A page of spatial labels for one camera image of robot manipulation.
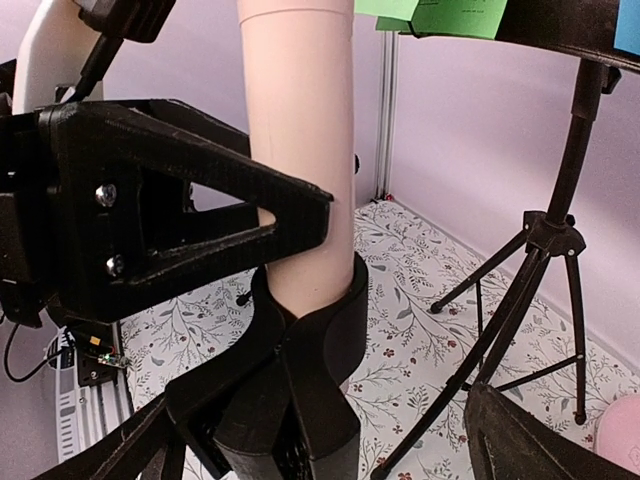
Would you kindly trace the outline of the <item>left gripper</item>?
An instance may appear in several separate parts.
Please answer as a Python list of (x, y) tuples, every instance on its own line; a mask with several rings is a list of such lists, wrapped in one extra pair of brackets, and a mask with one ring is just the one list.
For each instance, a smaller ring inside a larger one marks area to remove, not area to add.
[(321, 245), (331, 200), (254, 161), (244, 132), (177, 100), (4, 115), (1, 306), (15, 324), (42, 326), (55, 235), (60, 306), (119, 320)]

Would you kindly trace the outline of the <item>beige toy microphone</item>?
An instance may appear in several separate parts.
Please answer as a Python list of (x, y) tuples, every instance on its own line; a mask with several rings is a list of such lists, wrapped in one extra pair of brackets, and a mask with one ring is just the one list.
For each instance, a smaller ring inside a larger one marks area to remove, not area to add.
[(344, 296), (354, 267), (351, 1), (240, 1), (251, 154), (333, 195), (326, 240), (272, 263), (272, 296), (300, 318)]

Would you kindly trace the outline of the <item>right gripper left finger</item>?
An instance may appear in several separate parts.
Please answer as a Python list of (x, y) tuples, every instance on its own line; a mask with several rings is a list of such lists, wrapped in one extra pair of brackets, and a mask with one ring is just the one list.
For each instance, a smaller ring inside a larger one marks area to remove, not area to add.
[(171, 479), (173, 423), (159, 395), (105, 438), (40, 479)]

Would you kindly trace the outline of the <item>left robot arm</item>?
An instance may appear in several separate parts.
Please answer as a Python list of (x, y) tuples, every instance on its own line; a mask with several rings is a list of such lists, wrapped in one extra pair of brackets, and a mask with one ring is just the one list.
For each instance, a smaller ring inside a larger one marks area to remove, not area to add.
[(332, 197), (182, 102), (106, 100), (125, 41), (169, 1), (44, 1), (1, 67), (1, 305), (14, 323), (111, 323), (321, 245)]

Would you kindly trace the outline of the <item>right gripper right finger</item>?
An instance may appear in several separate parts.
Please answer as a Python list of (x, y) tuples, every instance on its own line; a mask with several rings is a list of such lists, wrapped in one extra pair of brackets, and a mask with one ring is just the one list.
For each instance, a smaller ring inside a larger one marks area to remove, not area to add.
[(562, 437), (487, 384), (469, 391), (464, 413), (476, 479), (637, 479)]

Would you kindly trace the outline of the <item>black round base mic stand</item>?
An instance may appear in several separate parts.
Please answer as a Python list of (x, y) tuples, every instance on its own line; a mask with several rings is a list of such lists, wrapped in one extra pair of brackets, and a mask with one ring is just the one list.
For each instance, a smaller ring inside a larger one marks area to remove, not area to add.
[(300, 319), (251, 281), (253, 318), (231, 347), (166, 387), (169, 417), (214, 478), (355, 479), (361, 423), (341, 390), (366, 350), (368, 269)]

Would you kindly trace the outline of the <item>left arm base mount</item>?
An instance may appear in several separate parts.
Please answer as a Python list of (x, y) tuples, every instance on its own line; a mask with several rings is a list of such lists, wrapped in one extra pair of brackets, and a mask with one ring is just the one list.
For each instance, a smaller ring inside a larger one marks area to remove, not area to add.
[(77, 380), (93, 387), (116, 379), (131, 361), (124, 354), (118, 323), (84, 322), (70, 329), (76, 351)]

